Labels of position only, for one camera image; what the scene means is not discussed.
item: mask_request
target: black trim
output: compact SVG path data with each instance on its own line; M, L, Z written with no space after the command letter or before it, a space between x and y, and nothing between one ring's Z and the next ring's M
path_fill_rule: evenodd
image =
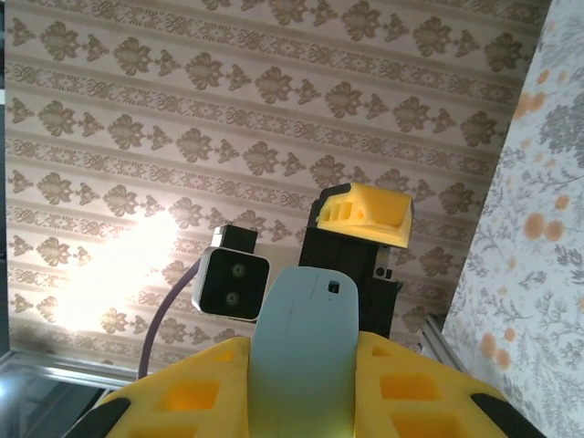
M125 398L108 401L89 411L63 438L106 438L130 405Z
M89 411L91 411L91 409L93 409L95 407L96 403L99 401L99 398L103 395L103 393L105 391L106 390L96 390L95 391L95 395L93 397L91 397L91 400L89 401L89 403L79 413L79 415L75 419L75 422L78 422L79 420L81 420L81 418L83 418Z
M546 438L508 401L502 401L483 393L473 394L471 399L507 438Z
M228 224L221 227L221 243L219 246L253 254L256 249L256 240L257 231Z

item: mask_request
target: bright light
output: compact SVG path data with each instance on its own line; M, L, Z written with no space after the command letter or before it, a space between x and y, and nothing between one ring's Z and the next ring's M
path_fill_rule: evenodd
M140 290L151 268L162 265L175 234L176 223L161 213L105 244L74 274L59 298L58 325L70 330L97 329L100 316L109 308L120 308Z

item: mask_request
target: floral wallpaper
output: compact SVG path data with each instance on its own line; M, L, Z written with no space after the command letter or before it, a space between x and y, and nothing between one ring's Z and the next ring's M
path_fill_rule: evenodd
M546 436L584 436L584 11L552 3L444 335Z
M299 247L320 190L357 181L414 198L411 247L391 259L405 284L391 337L417 349L425 315L449 307L546 10L517 0L12 1L13 343L134 368L156 306L217 225ZM164 231L144 240L172 235L170 251L134 239L139 250L120 258L118 242L161 217ZM95 265L108 269L80 285ZM153 366L252 332L198 314L185 290Z

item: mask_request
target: cable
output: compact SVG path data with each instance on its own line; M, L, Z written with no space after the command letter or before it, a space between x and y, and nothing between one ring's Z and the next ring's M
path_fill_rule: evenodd
M138 376L136 380L146 377L148 375L148 363L150 362L150 355L152 352L152 345L154 344L154 338L156 338L156 332L158 327L161 325L162 318L166 314L166 311L170 308L172 302L178 297L184 287L191 281L194 276L199 272L199 265L201 264L201 259L197 260L194 265L192 265L188 271L184 273L176 285L172 287L170 292L156 310L154 318L148 327L148 332L146 332L146 338L144 339L144 344L142 346L142 354L140 356L140 363L138 364Z

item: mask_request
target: rectangular hole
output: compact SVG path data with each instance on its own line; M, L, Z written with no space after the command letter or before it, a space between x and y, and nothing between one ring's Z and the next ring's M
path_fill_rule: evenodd
M213 360L216 360L217 362L231 362L234 357L235 354L232 351L226 351L225 353L215 356Z
M343 203L340 206L339 219L347 220L350 218L350 212L353 209L353 203Z
M389 353L386 349L383 349L382 347L379 346L375 346L373 347L373 351L371 352L373 354L373 356L378 357L378 358L390 358L391 357L391 353Z
M329 209L323 210L322 213L320 214L319 220L321 222L326 222L330 220L330 210Z
M330 220L336 221L339 219L340 205L335 203L330 207Z
M391 422L400 438L461 438L463 436L458 421L446 415L393 414Z
M434 380L422 373L399 373L381 377L384 400L437 400L440 392Z
M328 292L331 294L338 294L340 288L340 284L338 281L329 281L328 282Z
M157 411L198 411L212 409L219 381L178 381L164 394Z

